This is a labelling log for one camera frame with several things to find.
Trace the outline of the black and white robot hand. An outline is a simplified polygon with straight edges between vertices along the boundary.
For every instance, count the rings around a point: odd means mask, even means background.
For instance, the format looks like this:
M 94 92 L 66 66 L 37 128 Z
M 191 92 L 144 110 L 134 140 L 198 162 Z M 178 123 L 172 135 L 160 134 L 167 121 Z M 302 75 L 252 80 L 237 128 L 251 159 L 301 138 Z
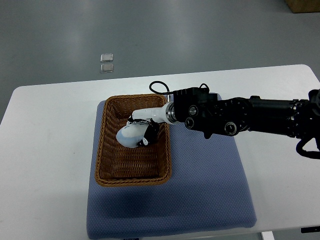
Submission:
M 170 103 L 168 102 L 162 107 L 134 110 L 129 119 L 127 120 L 126 125 L 137 123 L 148 124 L 149 126 L 144 134 L 144 137 L 148 140 L 148 145 L 151 145 L 157 140 L 158 133 L 160 131 L 160 124 L 171 123 L 168 118 L 169 106 Z

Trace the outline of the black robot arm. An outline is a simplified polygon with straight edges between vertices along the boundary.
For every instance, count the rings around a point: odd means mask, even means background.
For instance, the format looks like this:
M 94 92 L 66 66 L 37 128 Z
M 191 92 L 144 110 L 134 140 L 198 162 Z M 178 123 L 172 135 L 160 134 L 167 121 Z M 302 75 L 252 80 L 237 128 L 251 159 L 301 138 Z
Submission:
M 308 99 L 276 100 L 234 97 L 219 100 L 203 83 L 175 91 L 168 110 L 169 120 L 183 123 L 189 130 L 199 131 L 205 139 L 211 135 L 235 136 L 243 131 L 284 135 L 299 139 L 296 152 L 306 158 L 319 159 L 319 151 L 304 150 L 312 139 L 320 145 L 320 91 L 313 89 Z

